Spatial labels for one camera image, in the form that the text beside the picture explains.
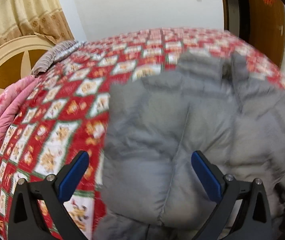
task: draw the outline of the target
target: headboard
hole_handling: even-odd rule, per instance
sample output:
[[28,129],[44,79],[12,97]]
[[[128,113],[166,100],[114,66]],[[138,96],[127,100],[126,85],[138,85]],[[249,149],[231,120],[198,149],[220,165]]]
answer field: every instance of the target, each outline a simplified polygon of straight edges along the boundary
[[22,36],[0,46],[0,94],[19,79],[30,75],[37,60],[54,44],[37,36]]

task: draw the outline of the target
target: bed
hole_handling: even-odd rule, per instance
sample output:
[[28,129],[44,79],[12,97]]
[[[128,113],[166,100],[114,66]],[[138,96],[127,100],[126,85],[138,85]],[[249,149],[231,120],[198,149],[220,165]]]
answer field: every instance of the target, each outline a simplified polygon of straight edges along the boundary
[[[159,28],[85,43],[41,75],[0,144],[0,235],[4,239],[17,181],[57,174],[79,150],[88,152],[90,164],[64,205],[91,239],[105,214],[100,188],[110,85],[172,70],[186,50],[214,57],[229,57],[236,50],[246,57],[251,76],[285,89],[285,77],[277,66],[227,31]],[[44,202],[39,207],[52,235],[60,238]]]
[[0,94],[12,83],[30,75],[38,59],[53,46],[42,35],[23,36],[1,45]]

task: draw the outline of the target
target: grey down jacket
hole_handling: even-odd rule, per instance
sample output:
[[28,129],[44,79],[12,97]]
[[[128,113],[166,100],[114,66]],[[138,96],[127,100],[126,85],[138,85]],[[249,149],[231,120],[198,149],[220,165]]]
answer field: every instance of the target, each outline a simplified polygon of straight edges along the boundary
[[238,180],[262,178],[272,217],[283,208],[285,91],[250,77],[246,60],[183,54],[174,71],[113,85],[95,240],[188,239],[215,207],[192,169],[201,150]]

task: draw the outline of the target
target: curtain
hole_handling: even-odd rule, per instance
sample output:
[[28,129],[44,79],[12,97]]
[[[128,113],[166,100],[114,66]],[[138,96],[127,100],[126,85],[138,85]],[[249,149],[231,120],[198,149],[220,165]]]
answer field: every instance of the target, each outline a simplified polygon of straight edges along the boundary
[[73,39],[59,0],[0,0],[0,45],[31,34],[55,44]]

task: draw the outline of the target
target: screw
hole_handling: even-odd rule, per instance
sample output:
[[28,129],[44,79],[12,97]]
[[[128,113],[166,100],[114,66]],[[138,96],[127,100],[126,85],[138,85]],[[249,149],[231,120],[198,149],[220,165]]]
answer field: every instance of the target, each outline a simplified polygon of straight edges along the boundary
[[256,184],[261,185],[262,184],[262,180],[261,178],[256,178],[255,179]]
[[46,177],[46,180],[47,181],[53,181],[55,179],[55,175],[54,174],[49,174],[47,177]]
[[23,185],[25,183],[25,179],[19,179],[18,184]]
[[225,178],[226,178],[226,180],[228,180],[228,181],[234,180],[234,176],[232,176],[231,174],[226,174],[226,175],[225,175]]

